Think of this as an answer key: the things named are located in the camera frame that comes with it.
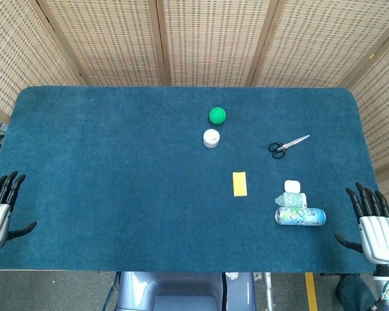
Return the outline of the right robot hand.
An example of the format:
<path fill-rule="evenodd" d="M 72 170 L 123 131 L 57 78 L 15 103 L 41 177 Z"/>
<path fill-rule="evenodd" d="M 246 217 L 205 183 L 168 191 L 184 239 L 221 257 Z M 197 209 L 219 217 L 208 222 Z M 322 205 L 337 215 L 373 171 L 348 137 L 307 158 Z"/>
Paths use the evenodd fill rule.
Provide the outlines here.
<path fill-rule="evenodd" d="M 360 242 L 350 242 L 336 233 L 335 238 L 345 248 L 362 253 L 376 265 L 389 265 L 389 205 L 378 190 L 372 191 L 356 182 L 358 193 L 346 188 L 359 227 Z"/>

